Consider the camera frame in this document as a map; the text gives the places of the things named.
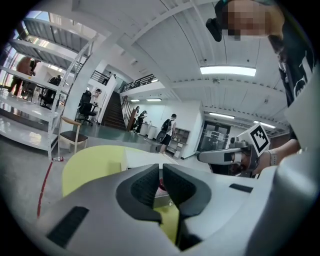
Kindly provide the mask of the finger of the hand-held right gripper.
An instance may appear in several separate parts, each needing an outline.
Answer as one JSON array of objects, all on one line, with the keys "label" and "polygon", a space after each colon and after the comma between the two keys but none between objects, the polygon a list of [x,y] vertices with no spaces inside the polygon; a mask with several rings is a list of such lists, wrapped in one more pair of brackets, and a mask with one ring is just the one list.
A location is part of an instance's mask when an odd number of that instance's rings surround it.
[{"label": "finger of the hand-held right gripper", "polygon": [[242,150],[240,148],[228,148],[198,152],[197,160],[202,163],[213,165],[240,164],[242,161]]}]

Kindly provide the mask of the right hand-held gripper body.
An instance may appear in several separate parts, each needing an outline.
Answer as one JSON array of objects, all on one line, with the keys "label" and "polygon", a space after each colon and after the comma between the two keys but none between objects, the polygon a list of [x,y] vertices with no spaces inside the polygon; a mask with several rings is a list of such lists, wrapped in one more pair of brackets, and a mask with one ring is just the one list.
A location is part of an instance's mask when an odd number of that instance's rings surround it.
[{"label": "right hand-held gripper body", "polygon": [[230,139],[229,149],[241,149],[241,152],[250,154],[250,166],[247,171],[236,176],[252,177],[258,167],[260,156],[269,148],[270,140],[260,122]]}]

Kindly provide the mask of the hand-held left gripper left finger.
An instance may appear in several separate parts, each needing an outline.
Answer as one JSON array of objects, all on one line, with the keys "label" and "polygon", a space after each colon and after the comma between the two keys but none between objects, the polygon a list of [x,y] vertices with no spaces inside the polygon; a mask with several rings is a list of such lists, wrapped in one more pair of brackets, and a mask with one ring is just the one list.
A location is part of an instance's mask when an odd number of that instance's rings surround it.
[{"label": "hand-held left gripper left finger", "polygon": [[65,253],[79,256],[177,256],[153,209],[159,165],[91,180],[56,202],[37,229]]}]

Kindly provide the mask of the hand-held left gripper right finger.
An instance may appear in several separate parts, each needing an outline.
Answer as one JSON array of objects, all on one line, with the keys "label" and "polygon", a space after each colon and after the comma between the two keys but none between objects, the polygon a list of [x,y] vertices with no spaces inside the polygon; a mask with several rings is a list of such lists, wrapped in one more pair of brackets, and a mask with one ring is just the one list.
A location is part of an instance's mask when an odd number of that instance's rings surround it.
[{"label": "hand-held left gripper right finger", "polygon": [[164,164],[163,184],[179,211],[176,246],[184,251],[206,240],[236,214],[257,179]]}]

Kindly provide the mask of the red-capped sauce bottle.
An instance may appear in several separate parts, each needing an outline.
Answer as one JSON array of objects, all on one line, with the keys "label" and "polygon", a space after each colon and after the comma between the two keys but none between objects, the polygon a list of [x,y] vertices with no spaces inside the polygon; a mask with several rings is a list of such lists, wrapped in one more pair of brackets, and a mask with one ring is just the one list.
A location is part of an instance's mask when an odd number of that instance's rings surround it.
[{"label": "red-capped sauce bottle", "polygon": [[163,197],[167,195],[167,191],[164,187],[164,182],[163,182],[163,178],[159,179],[159,186],[158,189],[156,191],[155,197]]}]

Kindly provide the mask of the person's right forearm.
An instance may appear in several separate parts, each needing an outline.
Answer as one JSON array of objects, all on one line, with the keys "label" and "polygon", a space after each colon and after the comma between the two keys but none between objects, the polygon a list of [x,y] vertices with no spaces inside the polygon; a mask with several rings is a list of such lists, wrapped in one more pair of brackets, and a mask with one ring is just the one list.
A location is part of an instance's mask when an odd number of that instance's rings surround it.
[{"label": "person's right forearm", "polygon": [[[300,144],[296,139],[290,139],[288,142],[280,147],[274,148],[277,152],[278,164],[285,158],[292,154],[297,153],[300,150]],[[269,155],[267,150],[259,158],[259,167],[262,169],[268,167]]]}]

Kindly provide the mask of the person's right hand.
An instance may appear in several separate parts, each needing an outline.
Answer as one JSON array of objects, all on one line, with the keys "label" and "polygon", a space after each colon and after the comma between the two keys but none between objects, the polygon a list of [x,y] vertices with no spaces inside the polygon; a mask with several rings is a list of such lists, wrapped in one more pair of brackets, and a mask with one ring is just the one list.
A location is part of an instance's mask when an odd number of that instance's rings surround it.
[{"label": "person's right hand", "polygon": [[243,172],[247,171],[248,167],[250,166],[250,162],[251,162],[251,155],[248,152],[242,152],[241,161],[236,162],[235,164],[232,164],[229,167],[229,171],[234,176],[242,174]]}]

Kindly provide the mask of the black double door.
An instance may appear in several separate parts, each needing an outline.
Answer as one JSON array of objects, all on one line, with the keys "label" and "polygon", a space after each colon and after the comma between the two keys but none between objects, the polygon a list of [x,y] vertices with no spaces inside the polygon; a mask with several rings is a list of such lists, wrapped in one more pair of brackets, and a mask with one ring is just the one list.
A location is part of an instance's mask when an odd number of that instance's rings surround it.
[{"label": "black double door", "polygon": [[226,124],[205,121],[198,152],[223,150],[227,147],[231,127]]}]

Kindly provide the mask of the white wristwatch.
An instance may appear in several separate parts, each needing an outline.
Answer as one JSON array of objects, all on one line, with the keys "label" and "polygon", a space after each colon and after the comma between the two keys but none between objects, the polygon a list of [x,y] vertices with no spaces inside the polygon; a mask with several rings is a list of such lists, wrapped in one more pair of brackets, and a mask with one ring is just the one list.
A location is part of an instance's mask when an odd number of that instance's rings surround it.
[{"label": "white wristwatch", "polygon": [[268,167],[270,166],[277,166],[278,165],[278,154],[277,151],[275,149],[270,149],[266,151],[268,154]]}]

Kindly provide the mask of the person's black shirt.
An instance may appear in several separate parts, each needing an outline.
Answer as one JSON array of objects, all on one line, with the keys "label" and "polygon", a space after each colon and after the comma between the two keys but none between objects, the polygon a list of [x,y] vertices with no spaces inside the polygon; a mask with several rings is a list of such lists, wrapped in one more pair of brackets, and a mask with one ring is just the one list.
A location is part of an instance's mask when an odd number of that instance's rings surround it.
[{"label": "person's black shirt", "polygon": [[286,20],[282,35],[282,38],[269,35],[268,40],[278,57],[278,70],[289,107],[311,78],[318,57],[298,26]]}]

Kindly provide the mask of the wooden chair with dark seat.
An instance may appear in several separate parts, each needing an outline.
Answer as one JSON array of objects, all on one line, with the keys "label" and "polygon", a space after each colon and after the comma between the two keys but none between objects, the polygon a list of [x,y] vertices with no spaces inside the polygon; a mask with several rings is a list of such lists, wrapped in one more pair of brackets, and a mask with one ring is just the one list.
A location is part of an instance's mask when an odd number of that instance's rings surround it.
[{"label": "wooden chair with dark seat", "polygon": [[[72,126],[76,126],[76,131],[73,131],[73,130],[62,131],[63,122],[70,124]],[[84,147],[86,148],[88,137],[80,134],[80,127],[81,126],[82,126],[82,124],[80,122],[69,119],[63,115],[60,117],[58,137],[57,137],[58,156],[61,155],[60,154],[61,141],[66,141],[67,143],[69,143],[69,145],[73,145],[74,146],[74,154],[76,154],[78,151],[78,145],[84,144]]]}]

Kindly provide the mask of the dark staircase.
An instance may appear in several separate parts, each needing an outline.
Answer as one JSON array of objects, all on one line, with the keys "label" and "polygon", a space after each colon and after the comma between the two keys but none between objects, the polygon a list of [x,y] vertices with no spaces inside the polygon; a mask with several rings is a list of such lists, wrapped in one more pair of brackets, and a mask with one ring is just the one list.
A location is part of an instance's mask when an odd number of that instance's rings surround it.
[{"label": "dark staircase", "polygon": [[122,112],[120,94],[115,91],[112,93],[106,106],[101,125],[123,131],[127,130]]}]

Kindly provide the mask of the black office chair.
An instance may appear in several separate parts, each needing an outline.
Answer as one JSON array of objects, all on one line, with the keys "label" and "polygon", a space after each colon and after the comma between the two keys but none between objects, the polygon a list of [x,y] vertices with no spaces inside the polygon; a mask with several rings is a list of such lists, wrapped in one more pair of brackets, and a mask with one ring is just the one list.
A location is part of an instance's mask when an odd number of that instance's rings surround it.
[{"label": "black office chair", "polygon": [[86,90],[81,97],[80,104],[78,106],[78,113],[80,116],[83,116],[83,118],[76,118],[75,121],[83,121],[89,123],[91,126],[93,126],[92,121],[89,120],[89,117],[95,117],[97,114],[92,111],[93,103],[90,103],[91,101],[91,92]]}]

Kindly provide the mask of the white metal shelving rack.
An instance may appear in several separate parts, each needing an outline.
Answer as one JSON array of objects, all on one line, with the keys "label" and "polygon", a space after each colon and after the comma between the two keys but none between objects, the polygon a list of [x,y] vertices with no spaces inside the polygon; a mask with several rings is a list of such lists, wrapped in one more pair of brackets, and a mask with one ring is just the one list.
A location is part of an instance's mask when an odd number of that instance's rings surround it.
[{"label": "white metal shelving rack", "polygon": [[35,41],[11,39],[9,45],[16,53],[29,57],[31,60],[40,61],[46,67],[56,67],[64,72],[60,82],[45,81],[39,73],[27,75],[16,68],[0,65],[0,71],[21,79],[27,85],[35,85],[42,90],[39,102],[26,100],[15,96],[12,92],[0,89],[0,103],[6,104],[18,111],[38,118],[48,123],[47,131],[32,131],[31,128],[16,123],[5,121],[11,133],[0,129],[0,134],[22,143],[24,145],[47,151],[52,156],[52,151],[58,143],[58,134],[55,133],[60,123],[64,104],[70,94],[72,84],[67,82],[72,76],[78,76],[83,65],[92,53],[92,48],[99,35],[90,38],[61,25],[36,18],[25,18],[23,21],[28,37]]}]

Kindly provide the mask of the wooden wall cabinet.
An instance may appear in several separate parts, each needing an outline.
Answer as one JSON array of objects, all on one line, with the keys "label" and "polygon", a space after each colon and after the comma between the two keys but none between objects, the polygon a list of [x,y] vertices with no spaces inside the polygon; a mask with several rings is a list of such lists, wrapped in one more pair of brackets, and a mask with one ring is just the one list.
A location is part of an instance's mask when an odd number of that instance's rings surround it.
[{"label": "wooden wall cabinet", "polygon": [[189,130],[176,128],[175,134],[172,135],[170,143],[166,148],[173,158],[180,159],[182,157],[183,151],[188,145],[189,135]]}]

